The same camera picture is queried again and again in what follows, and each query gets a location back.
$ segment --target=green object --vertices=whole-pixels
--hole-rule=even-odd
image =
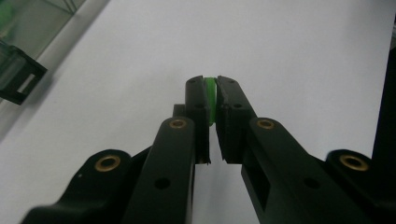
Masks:
[[[8,2],[0,1],[0,29],[5,27],[12,20],[12,5]]]
[[[210,106],[209,126],[212,126],[216,121],[216,79],[214,77],[206,77],[205,84],[207,101]]]

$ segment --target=brass insert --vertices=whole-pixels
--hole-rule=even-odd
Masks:
[[[96,162],[95,169],[99,172],[109,172],[116,169],[120,163],[120,157],[115,155],[107,155]]]
[[[365,162],[359,157],[352,155],[340,156],[340,162],[343,163],[349,169],[356,171],[367,171],[369,169],[369,165],[367,164],[367,162]]]
[[[257,121],[257,125],[264,129],[273,129],[275,124],[269,119],[260,119]]]
[[[174,129],[182,129],[186,127],[187,122],[184,119],[174,119],[169,123],[169,126]]]

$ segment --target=white background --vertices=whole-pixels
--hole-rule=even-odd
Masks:
[[[55,203],[92,154],[150,146],[200,75],[236,79],[260,117],[322,160],[339,148],[370,157],[395,11],[392,0],[110,1],[24,105],[2,103],[1,122],[19,115],[0,132],[0,223]],[[193,223],[258,223],[211,132]]]

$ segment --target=screw hole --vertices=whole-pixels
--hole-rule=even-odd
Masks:
[[[311,189],[318,189],[320,188],[320,184],[316,179],[313,178],[306,178],[304,179],[304,183],[306,184],[307,187]]]
[[[273,129],[275,127],[275,124],[268,119],[261,119],[257,121],[257,125],[264,129]]]
[[[369,169],[369,165],[367,164],[367,162],[365,162],[359,157],[352,155],[340,156],[340,162],[343,163],[349,169],[356,171],[367,171]]]
[[[171,185],[171,181],[168,178],[159,178],[154,182],[156,189],[167,189]]]
[[[171,126],[171,128],[181,129],[184,128],[187,123],[184,119],[174,119],[169,123],[169,125]]]
[[[112,171],[120,165],[120,162],[120,157],[115,155],[107,155],[96,162],[95,169],[99,172]]]

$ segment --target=white table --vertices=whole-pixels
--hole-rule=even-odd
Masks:
[[[393,0],[110,1],[0,132],[0,222],[55,203],[92,154],[150,146],[199,75],[238,80],[259,116],[320,159],[371,156],[395,11]],[[258,223],[211,132],[193,223]]]

